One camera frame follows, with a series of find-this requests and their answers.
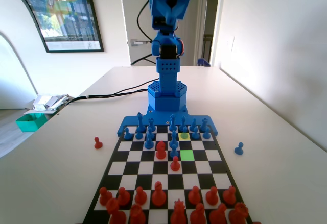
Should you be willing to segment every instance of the yellow square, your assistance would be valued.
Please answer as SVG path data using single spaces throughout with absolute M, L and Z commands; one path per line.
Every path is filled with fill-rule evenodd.
M 188 137 L 185 138 L 185 139 L 183 139 L 183 138 L 182 138 L 182 134 L 187 134 Z M 190 141 L 190 140 L 191 140 L 191 138 L 190 138 L 190 134 L 189 134 L 188 132 L 186 132 L 186 133 L 183 133 L 183 132 L 178 133 L 178 140 L 179 140 L 179 141 Z

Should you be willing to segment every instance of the white table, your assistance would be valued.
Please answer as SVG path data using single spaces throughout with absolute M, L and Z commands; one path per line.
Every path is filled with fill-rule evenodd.
M 114 68 L 83 94 L 110 94 L 158 77 Z M 208 114 L 253 221 L 326 223 L 327 154 L 217 68 L 181 67 L 190 114 Z M 126 115 L 148 94 L 77 101 L 0 159 L 0 223 L 82 223 Z M 94 137 L 104 143 L 94 149 Z M 244 155 L 233 149 L 244 143 Z

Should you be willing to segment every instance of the blue pawn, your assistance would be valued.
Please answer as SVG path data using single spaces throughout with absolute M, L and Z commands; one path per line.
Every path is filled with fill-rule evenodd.
M 203 138 L 204 139 L 210 139 L 210 137 L 211 137 L 211 135 L 210 135 L 210 128 L 207 127 L 205 133 L 203 134 Z
M 192 125 L 190 126 L 190 131 L 194 131 L 195 127 L 196 127 L 196 118 L 193 119 Z
M 195 127 L 194 128 L 194 132 L 192 133 L 192 138 L 194 139 L 194 140 L 197 140 L 197 139 L 199 139 L 200 138 L 200 134 L 199 134 L 199 129 L 197 128 L 197 127 Z
M 152 133 L 152 129 L 150 127 L 148 128 L 148 135 L 151 136 L 151 139 L 154 139 L 154 134 Z
M 175 114 L 170 115 L 170 118 L 171 118 L 171 122 L 170 122 L 169 130 L 176 131 L 177 127 L 175 125 Z
M 177 146 L 173 145 L 172 146 L 172 151 L 170 151 L 169 156 L 173 158 L 174 156 L 178 156 L 178 151 L 176 151 Z
M 151 136 L 150 136 L 150 134 L 148 133 L 148 135 L 147 135 L 147 141 L 146 141 L 146 143 L 144 144 L 144 147 L 145 147 L 146 149 L 151 149 L 151 148 L 153 148 L 153 146 L 154 146 L 154 143 L 153 143 L 153 141 L 151 140 Z
M 149 127 L 152 129 L 152 131 L 155 131 L 154 119 L 153 118 L 149 118 Z
M 139 131 L 139 128 L 136 129 L 136 135 L 135 135 L 135 138 L 137 140 L 140 140 L 143 138 L 143 134 Z
M 126 127 L 125 128 L 125 135 L 124 135 L 124 139 L 125 140 L 130 140 L 133 137 L 133 135 L 131 133 L 129 133 L 129 129 Z
M 239 143 L 239 146 L 238 147 L 235 147 L 235 153 L 236 154 L 238 154 L 238 155 L 242 155 L 243 154 L 243 149 L 242 149 L 242 147 L 243 147 L 243 143 L 242 142 L 240 142 Z

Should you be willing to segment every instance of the green square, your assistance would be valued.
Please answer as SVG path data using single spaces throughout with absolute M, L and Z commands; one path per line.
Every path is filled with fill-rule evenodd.
M 193 150 L 180 150 L 181 161 L 194 161 Z

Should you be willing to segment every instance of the black cable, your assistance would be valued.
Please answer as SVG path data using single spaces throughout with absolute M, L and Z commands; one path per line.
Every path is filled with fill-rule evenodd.
M 139 16 L 141 15 L 143 9 L 148 4 L 148 2 L 149 2 L 149 0 L 147 0 L 147 2 L 143 5 L 143 7 L 141 8 L 141 10 L 139 11 L 138 16 L 137 16 L 137 19 L 136 19 L 136 23 L 137 23 L 137 26 L 138 26 L 139 30 L 144 34 L 144 36 L 147 37 L 150 41 L 152 41 L 152 39 L 141 29 L 141 27 L 140 27 L 140 25 L 138 23 Z

